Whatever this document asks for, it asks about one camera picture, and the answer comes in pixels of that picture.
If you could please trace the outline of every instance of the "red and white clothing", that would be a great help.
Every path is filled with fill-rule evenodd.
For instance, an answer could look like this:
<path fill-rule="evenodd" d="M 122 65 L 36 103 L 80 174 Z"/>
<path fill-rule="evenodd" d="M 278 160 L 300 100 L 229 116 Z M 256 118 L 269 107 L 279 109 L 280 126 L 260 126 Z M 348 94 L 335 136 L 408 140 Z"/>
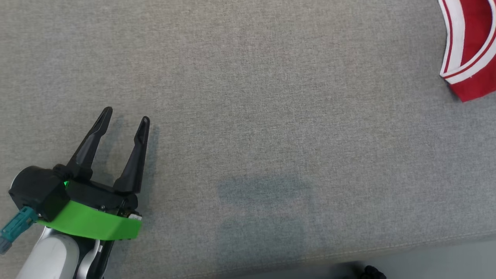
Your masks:
<path fill-rule="evenodd" d="M 446 29 L 441 76 L 462 102 L 496 91 L 496 0 L 439 0 Z"/>

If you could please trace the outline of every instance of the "robotic arm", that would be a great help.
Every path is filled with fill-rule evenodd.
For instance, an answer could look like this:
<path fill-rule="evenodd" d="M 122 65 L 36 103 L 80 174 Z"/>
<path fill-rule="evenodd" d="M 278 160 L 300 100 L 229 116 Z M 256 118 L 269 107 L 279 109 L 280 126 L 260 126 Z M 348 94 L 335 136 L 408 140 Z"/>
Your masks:
<path fill-rule="evenodd" d="M 107 186 L 91 181 L 91 165 L 111 115 L 111 107 L 103 110 L 67 165 L 30 166 L 12 182 L 9 194 L 19 213 L 1 231 L 0 254 L 33 223 L 46 226 L 17 279 L 102 279 L 114 241 L 138 236 L 136 194 L 150 120 L 141 120 L 122 175 Z"/>

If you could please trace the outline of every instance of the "stitching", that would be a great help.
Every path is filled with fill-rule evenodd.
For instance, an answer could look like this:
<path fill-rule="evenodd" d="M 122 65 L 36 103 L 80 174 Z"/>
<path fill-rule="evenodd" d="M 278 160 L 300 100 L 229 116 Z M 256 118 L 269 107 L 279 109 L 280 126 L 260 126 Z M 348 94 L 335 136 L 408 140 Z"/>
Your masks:
<path fill-rule="evenodd" d="M 330 253 L 330 254 L 325 254 L 325 255 L 317 255 L 317 256 L 308 256 L 308 257 L 303 257 L 303 258 L 300 258 L 297 260 L 286 260 L 286 261 L 272 262 L 269 264 L 259 264 L 259 265 L 245 265 L 245 266 L 239 266 L 239 267 L 220 270 L 220 271 L 207 271 L 207 272 L 189 274 L 189 275 L 186 275 L 184 277 L 183 276 L 174 276 L 174 277 L 170 277 L 170 278 L 172 278 L 172 279 L 176 279 L 176 278 L 193 279 L 193 278 L 198 278 L 198 277 L 205 277 L 208 275 L 222 275 L 222 274 L 225 274 L 225 273 L 228 273 L 231 271 L 243 270 L 243 269 L 247 269 L 247 268 L 277 267 L 277 266 L 283 266 L 283 265 L 287 265 L 287 264 L 291 264 L 291 263 L 304 263 L 304 262 L 308 262 L 309 260 L 315 260 L 315 259 L 336 258 L 338 256 L 347 255 L 347 254 L 354 254 L 354 253 L 361 253 L 361 252 L 370 253 L 370 252 L 374 252 L 374 251 L 386 251 L 386 250 L 393 250 L 395 248 L 408 247 L 408 246 L 415 247 L 415 246 L 419 246 L 420 244 L 431 243 L 431 242 L 440 242 L 440 240 L 441 241 L 442 240 L 453 240 L 453 239 L 465 238 L 468 236 L 490 235 L 493 232 L 496 232 L 496 229 L 485 230 L 485 231 L 481 231 L 481 232 L 471 232 L 471 233 L 465 233 L 465 234 L 443 236 L 443 237 L 438 237 L 438 238 L 433 238 L 433 239 L 428 239 L 428 240 L 423 240 L 423 241 L 409 242 L 409 243 L 390 245 L 390 246 L 384 246 L 384 247 L 360 249 L 360 250 L 347 251 L 347 252 L 335 252 L 335 253 Z"/>

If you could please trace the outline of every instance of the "white stripe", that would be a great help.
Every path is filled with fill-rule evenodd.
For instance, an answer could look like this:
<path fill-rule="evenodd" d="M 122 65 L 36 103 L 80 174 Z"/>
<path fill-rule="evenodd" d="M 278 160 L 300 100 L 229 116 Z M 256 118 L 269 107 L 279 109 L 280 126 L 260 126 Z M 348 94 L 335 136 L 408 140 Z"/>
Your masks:
<path fill-rule="evenodd" d="M 438 0 L 441 6 L 444 22 L 446 24 L 447 38 L 446 50 L 444 51 L 444 59 L 442 62 L 441 75 L 444 74 L 446 63 L 448 63 L 447 71 L 457 69 L 462 64 L 463 43 L 465 41 L 465 16 L 463 14 L 462 4 L 460 0 Z M 444 3 L 451 17 L 451 26 L 449 25 L 448 11 L 444 8 Z M 450 45 L 450 30 L 453 33 L 452 45 Z M 451 48 L 451 56 L 448 61 L 449 48 Z"/>
<path fill-rule="evenodd" d="M 484 45 L 482 46 L 482 48 L 477 52 L 477 54 L 469 62 L 465 63 L 461 68 L 449 71 L 447 73 L 442 74 L 441 76 L 448 76 L 448 75 L 457 73 L 461 70 L 468 68 L 468 66 L 471 63 L 473 63 L 478 57 L 480 57 L 482 55 L 482 53 L 484 52 L 484 50 L 487 47 L 489 47 L 489 49 L 473 66 L 468 68 L 466 71 L 464 71 L 460 74 L 454 75 L 450 78 L 447 78 L 446 80 L 451 84 L 466 80 L 466 79 L 470 78 L 471 76 L 475 75 L 478 71 L 482 70 L 485 66 L 487 66 L 487 64 L 489 64 L 489 62 L 496 55 L 496 44 L 493 43 L 489 46 L 489 43 L 491 42 L 491 39 L 493 38 L 495 31 L 496 31 L 496 20 L 495 20 L 496 19 L 495 18 L 496 5 L 495 5 L 494 0 L 489 0 L 489 5 L 491 6 L 491 14 L 493 16 L 493 20 L 491 23 L 491 30 L 489 32 L 489 36 L 488 36 L 486 42 L 484 43 Z"/>

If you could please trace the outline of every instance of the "teal cable connector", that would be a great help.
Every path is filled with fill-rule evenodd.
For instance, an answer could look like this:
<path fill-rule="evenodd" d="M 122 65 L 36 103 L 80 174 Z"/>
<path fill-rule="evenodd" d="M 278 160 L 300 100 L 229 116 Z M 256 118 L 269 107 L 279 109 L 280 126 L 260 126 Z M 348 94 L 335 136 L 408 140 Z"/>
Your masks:
<path fill-rule="evenodd" d="M 38 220 L 34 209 L 23 207 L 17 215 L 1 230 L 0 254 L 5 254 L 12 246 L 12 242 Z"/>

